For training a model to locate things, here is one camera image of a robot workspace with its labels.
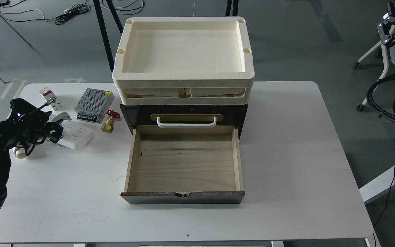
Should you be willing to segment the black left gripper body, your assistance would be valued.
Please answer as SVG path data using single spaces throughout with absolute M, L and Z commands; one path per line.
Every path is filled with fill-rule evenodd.
M 42 144 L 46 138 L 52 138 L 52 123 L 48 122 L 51 111 L 42 111 L 51 104 L 52 100 L 48 100 L 36 108 L 22 98 L 11 100 L 11 114 L 0 128 L 0 146 L 5 149 L 16 146 L 28 149 L 29 145 Z

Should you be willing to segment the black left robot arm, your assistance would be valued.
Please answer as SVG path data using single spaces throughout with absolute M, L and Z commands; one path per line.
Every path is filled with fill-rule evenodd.
M 11 167 L 9 151 L 21 148 L 29 156 L 35 146 L 46 139 L 57 143 L 62 138 L 62 120 L 50 122 L 51 111 L 44 112 L 22 98 L 11 100 L 11 114 L 0 122 L 0 208 L 7 197 L 7 181 Z

